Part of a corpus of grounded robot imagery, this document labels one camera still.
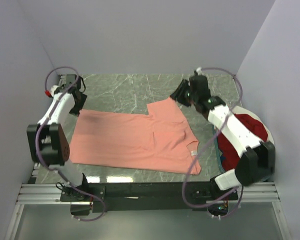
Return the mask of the salmon pink t shirt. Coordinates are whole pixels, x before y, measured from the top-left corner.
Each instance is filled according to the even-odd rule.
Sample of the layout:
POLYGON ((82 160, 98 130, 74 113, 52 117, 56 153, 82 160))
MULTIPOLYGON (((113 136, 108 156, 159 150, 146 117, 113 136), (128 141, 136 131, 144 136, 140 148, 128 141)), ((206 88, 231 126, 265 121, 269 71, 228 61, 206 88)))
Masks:
POLYGON ((171 98, 147 104, 148 114, 83 109, 70 142, 74 164, 185 174, 199 141, 171 98))

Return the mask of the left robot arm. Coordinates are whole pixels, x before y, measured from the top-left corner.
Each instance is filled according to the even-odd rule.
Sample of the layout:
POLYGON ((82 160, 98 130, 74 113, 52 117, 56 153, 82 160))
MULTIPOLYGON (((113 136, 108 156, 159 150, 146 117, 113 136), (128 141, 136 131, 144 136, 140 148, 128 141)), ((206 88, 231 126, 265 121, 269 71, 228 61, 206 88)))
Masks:
POLYGON ((70 161, 70 146, 62 125, 69 114, 79 116, 87 99, 85 90, 81 76, 60 75, 58 85, 45 92, 52 98, 47 112, 26 130, 32 161, 60 175, 63 181, 55 186, 62 197, 78 202, 89 198, 90 188, 86 176, 70 161))

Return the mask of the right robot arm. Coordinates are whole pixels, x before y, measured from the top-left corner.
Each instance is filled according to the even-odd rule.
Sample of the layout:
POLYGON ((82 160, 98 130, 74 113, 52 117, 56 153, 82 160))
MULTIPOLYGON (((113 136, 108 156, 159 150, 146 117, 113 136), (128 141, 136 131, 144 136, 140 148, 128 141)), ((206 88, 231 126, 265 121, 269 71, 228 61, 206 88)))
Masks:
POLYGON ((234 169, 210 180, 209 193, 212 198, 220 200, 228 189, 250 186, 274 173, 274 144, 263 141, 248 130, 220 97, 212 96, 206 76, 193 75, 182 79, 170 98, 186 107, 194 106, 229 141, 239 157, 234 169))

